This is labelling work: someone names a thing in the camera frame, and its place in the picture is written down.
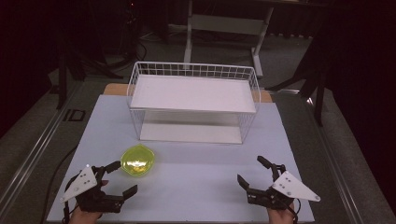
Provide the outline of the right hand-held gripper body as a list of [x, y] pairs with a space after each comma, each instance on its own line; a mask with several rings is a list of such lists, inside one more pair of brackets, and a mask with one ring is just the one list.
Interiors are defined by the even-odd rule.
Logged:
[[247, 202], [274, 210], [286, 210], [295, 199], [319, 202], [321, 198], [302, 181], [286, 170], [284, 165], [264, 165], [273, 173], [274, 183], [266, 190], [253, 189], [246, 183]]

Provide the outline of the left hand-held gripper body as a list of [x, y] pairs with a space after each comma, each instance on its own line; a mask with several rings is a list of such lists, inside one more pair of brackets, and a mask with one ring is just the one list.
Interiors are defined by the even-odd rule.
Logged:
[[60, 203], [75, 198], [80, 209], [86, 212], [119, 213], [124, 203], [122, 196], [106, 195], [101, 191], [105, 166], [87, 165], [66, 184]]

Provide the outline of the yellow-green plastic bowl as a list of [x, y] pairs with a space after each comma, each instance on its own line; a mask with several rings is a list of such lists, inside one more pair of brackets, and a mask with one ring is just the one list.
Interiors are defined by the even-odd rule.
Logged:
[[155, 154], [143, 144], [128, 148], [120, 157], [121, 169], [131, 176], [146, 174], [154, 162]]

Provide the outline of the person's right hand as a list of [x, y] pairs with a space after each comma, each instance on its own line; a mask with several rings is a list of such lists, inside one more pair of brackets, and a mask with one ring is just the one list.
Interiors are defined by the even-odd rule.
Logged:
[[266, 209], [269, 217], [269, 224], [293, 224], [294, 214], [286, 210], [273, 210], [270, 208]]

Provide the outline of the person's left hand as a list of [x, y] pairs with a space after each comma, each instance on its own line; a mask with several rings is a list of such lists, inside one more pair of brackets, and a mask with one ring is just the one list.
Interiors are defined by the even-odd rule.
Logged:
[[102, 213], [100, 212], [82, 211], [77, 206], [70, 217], [69, 224], [96, 224], [101, 216]]

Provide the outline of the black stand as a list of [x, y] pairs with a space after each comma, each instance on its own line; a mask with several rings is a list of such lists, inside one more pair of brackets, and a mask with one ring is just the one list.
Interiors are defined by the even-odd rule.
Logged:
[[314, 118], [320, 127], [323, 126], [321, 112], [326, 81], [326, 69], [328, 68], [325, 64], [325, 56], [321, 53], [322, 50], [322, 45], [319, 44], [316, 39], [313, 39], [298, 64], [294, 75], [275, 86], [267, 88], [268, 91], [280, 91], [293, 83], [304, 80], [304, 84], [300, 88], [298, 94], [305, 99], [311, 97], [313, 93], [316, 94]]
[[58, 105], [57, 109], [61, 109], [67, 100], [67, 72], [70, 72], [72, 78], [75, 80], [84, 80], [86, 73], [82, 66], [86, 63], [94, 70], [110, 78], [120, 78], [120, 76], [112, 73], [106, 69], [103, 65], [100, 65], [96, 61], [90, 59], [82, 52], [77, 50], [67, 39], [63, 37], [57, 38], [57, 50], [58, 50], [58, 62], [59, 62], [59, 73], [58, 73]]

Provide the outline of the metal floor rail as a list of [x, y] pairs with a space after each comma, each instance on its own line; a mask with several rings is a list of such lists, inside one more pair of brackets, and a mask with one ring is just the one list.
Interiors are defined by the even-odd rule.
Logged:
[[340, 204], [323, 199], [318, 224], [396, 224], [384, 194], [361, 153], [354, 134], [332, 97], [325, 99], [322, 124], [315, 125], [324, 160]]
[[59, 109], [58, 96], [47, 93], [0, 139], [0, 219], [14, 204], [81, 86], [72, 85]]

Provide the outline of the white metal table frame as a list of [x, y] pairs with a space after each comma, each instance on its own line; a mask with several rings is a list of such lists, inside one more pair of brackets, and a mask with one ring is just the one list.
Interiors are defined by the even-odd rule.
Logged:
[[184, 63], [191, 62], [192, 51], [192, 31], [210, 31], [223, 32], [240, 35], [256, 35], [258, 37], [257, 45], [250, 50], [254, 69], [258, 78], [263, 77], [260, 51], [263, 40], [266, 36], [274, 7], [268, 7], [264, 12], [262, 20], [239, 19], [231, 17], [221, 17], [214, 15], [203, 15], [193, 13], [193, 0], [188, 1], [188, 18], [187, 18], [187, 42], [184, 52]]

